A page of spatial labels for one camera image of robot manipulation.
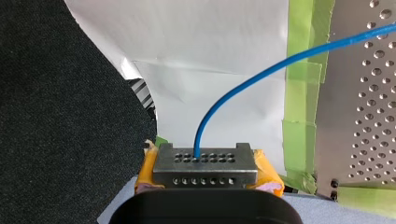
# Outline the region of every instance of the gray surface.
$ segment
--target gray surface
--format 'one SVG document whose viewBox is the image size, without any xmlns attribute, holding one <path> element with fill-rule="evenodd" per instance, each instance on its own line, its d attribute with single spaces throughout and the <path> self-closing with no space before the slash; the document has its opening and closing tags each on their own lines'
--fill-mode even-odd
<svg viewBox="0 0 396 224">
<path fill-rule="evenodd" d="M 153 170 L 154 182 L 167 188 L 242 188 L 257 180 L 257 166 L 249 144 L 236 148 L 192 148 L 162 144 Z"/>
<path fill-rule="evenodd" d="M 384 9 L 392 11 L 388 19 L 380 18 Z M 332 15 L 331 40 L 366 31 L 369 22 L 379 27 L 395 20 L 393 0 L 379 1 L 376 7 L 370 7 L 370 1 L 338 0 Z M 396 49 L 389 47 L 392 41 L 396 41 L 396 34 L 370 40 L 370 48 L 361 43 L 330 53 L 318 100 L 319 194 L 330 196 L 333 178 L 347 186 L 395 187 L 396 153 L 392 150 L 396 149 L 396 122 L 389 116 L 396 117 L 396 108 L 389 104 L 396 102 L 392 91 L 396 66 L 386 66 L 388 60 L 396 60 Z M 378 50 L 383 50 L 384 57 L 375 54 Z M 364 66 L 365 60 L 370 64 Z M 374 76 L 376 68 L 381 74 Z"/>
</svg>

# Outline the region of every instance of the hole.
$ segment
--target hole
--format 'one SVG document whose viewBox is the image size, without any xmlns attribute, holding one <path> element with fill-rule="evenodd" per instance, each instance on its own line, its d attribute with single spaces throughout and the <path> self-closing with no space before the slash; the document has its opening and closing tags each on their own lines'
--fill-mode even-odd
<svg viewBox="0 0 396 224">
<path fill-rule="evenodd" d="M 390 49 L 396 49 L 396 42 L 390 42 L 390 43 L 388 44 L 388 47 L 389 47 Z"/>
<path fill-rule="evenodd" d="M 369 91 L 378 91 L 378 86 L 377 85 L 371 85 L 370 87 L 369 87 Z"/>
<path fill-rule="evenodd" d="M 370 2 L 370 7 L 377 7 L 379 5 L 379 1 L 378 0 L 372 0 Z"/>
<path fill-rule="evenodd" d="M 189 184 L 189 179 L 188 178 L 182 178 L 181 179 L 181 183 L 183 183 L 184 185 L 188 185 Z"/>
<path fill-rule="evenodd" d="M 385 66 L 386 66 L 386 67 L 392 67 L 394 64 L 395 64 L 394 61 L 386 61 L 386 62 L 385 62 Z"/>
<path fill-rule="evenodd" d="M 361 62 L 361 64 L 363 65 L 363 66 L 368 66 L 368 65 L 370 65 L 370 61 L 368 61 L 368 60 L 364 60 L 363 62 Z"/>
<path fill-rule="evenodd" d="M 369 132 L 371 131 L 371 128 L 370 128 L 370 127 L 364 127 L 364 128 L 363 128 L 363 131 L 364 131 L 365 133 L 369 133 Z"/>
<path fill-rule="evenodd" d="M 382 79 L 382 83 L 384 83 L 384 84 L 388 84 L 388 83 L 390 83 L 390 79 L 389 78 L 383 78 Z"/>
<path fill-rule="evenodd" d="M 363 144 L 363 145 L 367 145 L 367 144 L 369 144 L 370 143 L 370 141 L 368 140 L 368 139 L 361 139 L 361 143 Z"/>
<path fill-rule="evenodd" d="M 380 144 L 379 144 L 381 147 L 387 147 L 389 144 L 388 144 L 388 142 L 381 142 Z"/>
<path fill-rule="evenodd" d="M 385 122 L 391 123 L 395 120 L 395 118 L 393 116 L 386 116 L 385 117 Z"/>
<path fill-rule="evenodd" d="M 366 114 L 366 115 L 364 116 L 364 118 L 365 118 L 365 119 L 373 119 L 373 118 L 374 118 L 374 115 L 372 115 L 372 114 Z"/>
<path fill-rule="evenodd" d="M 395 108 L 396 107 L 396 101 L 389 102 L 388 103 L 388 107 L 391 108 L 391 109 Z"/>
<path fill-rule="evenodd" d="M 384 135 L 390 135 L 391 133 L 392 132 L 389 129 L 382 131 L 382 134 L 384 134 Z"/>
<path fill-rule="evenodd" d="M 373 29 L 375 28 L 376 24 L 373 21 L 367 22 L 367 29 Z"/>
<path fill-rule="evenodd" d="M 229 183 L 230 185 L 235 184 L 235 178 L 229 178 L 229 179 L 228 179 L 228 183 Z"/>
<path fill-rule="evenodd" d="M 374 52 L 374 57 L 379 59 L 379 58 L 383 58 L 385 56 L 385 52 L 384 50 L 377 50 L 376 52 Z"/>
<path fill-rule="evenodd" d="M 384 9 L 381 11 L 381 13 L 379 13 L 379 18 L 384 20 L 389 18 L 391 15 L 392 15 L 392 11 L 390 11 L 389 9 Z"/>
<path fill-rule="evenodd" d="M 378 35 L 376 38 L 377 39 L 386 39 L 388 35 Z"/>
<path fill-rule="evenodd" d="M 373 42 L 367 41 L 366 43 L 364 43 L 364 47 L 367 48 L 367 49 L 372 47 L 372 46 L 373 46 Z"/>
<path fill-rule="evenodd" d="M 174 185 L 180 184 L 180 179 L 179 178 L 174 178 L 173 179 Z"/>
</svg>

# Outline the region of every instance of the white surface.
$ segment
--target white surface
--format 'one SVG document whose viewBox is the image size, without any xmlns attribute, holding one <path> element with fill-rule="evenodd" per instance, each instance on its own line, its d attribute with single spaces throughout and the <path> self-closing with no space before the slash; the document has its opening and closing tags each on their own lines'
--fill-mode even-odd
<svg viewBox="0 0 396 224">
<path fill-rule="evenodd" d="M 148 82 L 158 135 L 176 147 L 192 147 L 204 112 L 223 93 L 286 57 L 288 0 L 65 2 L 125 78 Z M 284 98 L 280 71 L 227 103 L 209 122 L 202 146 L 249 142 L 285 175 Z"/>
</svg>

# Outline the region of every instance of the blue wire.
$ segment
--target blue wire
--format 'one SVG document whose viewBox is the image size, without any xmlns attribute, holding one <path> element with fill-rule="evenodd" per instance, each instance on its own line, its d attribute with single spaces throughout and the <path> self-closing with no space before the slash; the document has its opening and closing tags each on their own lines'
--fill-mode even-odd
<svg viewBox="0 0 396 224">
<path fill-rule="evenodd" d="M 223 95 L 220 99 L 218 99 L 217 102 L 215 102 L 212 107 L 207 111 L 205 114 L 204 118 L 201 120 L 201 123 L 199 124 L 197 133 L 195 135 L 195 141 L 194 141 L 194 157 L 199 158 L 200 157 L 200 143 L 201 143 L 201 137 L 202 133 L 204 132 L 205 126 L 207 122 L 210 120 L 210 118 L 213 116 L 213 114 L 216 113 L 216 111 L 224 104 L 226 103 L 229 99 L 231 99 L 233 96 L 238 94 L 239 92 L 243 91 L 247 87 L 253 85 L 254 83 L 262 80 L 265 77 L 270 76 L 274 72 L 292 64 L 296 63 L 302 59 L 312 57 L 314 55 L 323 53 L 325 51 L 331 51 L 334 49 L 340 49 L 347 47 L 349 45 L 353 45 L 356 43 L 359 43 L 363 40 L 371 39 L 373 37 L 376 37 L 377 35 L 387 35 L 389 33 L 395 32 L 396 31 L 396 24 L 391 24 L 391 25 L 386 25 L 368 32 L 364 32 L 358 35 L 353 35 L 351 37 L 347 37 L 341 40 L 334 41 L 332 43 L 324 44 L 312 49 L 308 49 L 306 51 L 294 54 L 290 56 L 289 58 L 265 69 L 264 71 L 260 72 L 254 77 L 251 77 L 244 83 L 238 85 L 237 87 L 233 88 L 229 92 L 227 92 L 225 95 Z"/>
</svg>

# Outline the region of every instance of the perforated metal sheet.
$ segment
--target perforated metal sheet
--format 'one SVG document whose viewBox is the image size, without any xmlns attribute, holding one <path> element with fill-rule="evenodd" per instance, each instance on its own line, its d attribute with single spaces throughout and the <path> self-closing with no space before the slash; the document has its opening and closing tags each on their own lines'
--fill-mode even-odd
<svg viewBox="0 0 396 224">
<path fill-rule="evenodd" d="M 396 21 L 394 0 L 337 0 L 331 39 Z M 318 194 L 396 187 L 396 34 L 330 53 L 317 113 Z"/>
</svg>

